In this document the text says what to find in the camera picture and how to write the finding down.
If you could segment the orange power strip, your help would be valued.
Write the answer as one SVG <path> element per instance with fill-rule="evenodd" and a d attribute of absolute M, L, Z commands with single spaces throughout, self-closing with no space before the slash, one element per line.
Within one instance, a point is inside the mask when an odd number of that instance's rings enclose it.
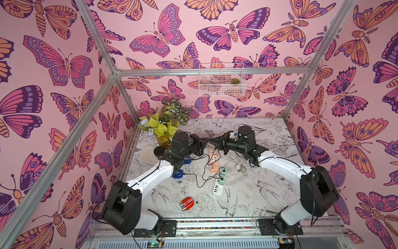
<path fill-rule="evenodd" d="M 219 155 L 218 151 L 214 148 L 209 149 L 209 156 L 210 156 L 210 162 L 209 167 L 210 167 L 210 172 L 212 174 L 217 174 L 219 172 Z"/>

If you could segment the white power strip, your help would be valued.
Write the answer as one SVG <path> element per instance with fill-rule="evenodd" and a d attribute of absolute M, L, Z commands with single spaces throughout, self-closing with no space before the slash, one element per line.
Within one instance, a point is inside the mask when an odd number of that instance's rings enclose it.
<path fill-rule="evenodd" d="M 219 183 L 215 183 L 212 193 L 216 196 L 222 196 L 224 186 Z"/>

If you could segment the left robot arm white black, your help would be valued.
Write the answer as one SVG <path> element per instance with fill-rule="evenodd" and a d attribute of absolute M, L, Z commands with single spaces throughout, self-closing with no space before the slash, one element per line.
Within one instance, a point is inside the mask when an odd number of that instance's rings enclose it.
<path fill-rule="evenodd" d="M 173 137 L 168 150 L 156 147 L 154 154 L 159 162 L 136 179 L 115 182 L 104 201 L 100 218 L 123 235 L 137 229 L 158 235 L 163 217 L 154 211 L 144 211 L 142 201 L 162 181 L 177 173 L 185 158 L 192 154 L 203 155 L 208 141 L 209 138 L 182 132 Z"/>

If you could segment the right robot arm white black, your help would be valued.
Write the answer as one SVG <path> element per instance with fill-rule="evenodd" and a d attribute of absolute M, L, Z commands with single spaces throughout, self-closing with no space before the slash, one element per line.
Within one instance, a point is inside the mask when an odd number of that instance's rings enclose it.
<path fill-rule="evenodd" d="M 280 235 L 289 233 L 302 220 L 323 216 L 340 198 L 324 167 L 301 165 L 258 145 L 250 126 L 239 127 L 236 138 L 232 132 L 226 132 L 211 138 L 209 143 L 225 155 L 230 151 L 240 153 L 253 166 L 271 170 L 299 187 L 300 199 L 275 216 L 275 230 Z"/>

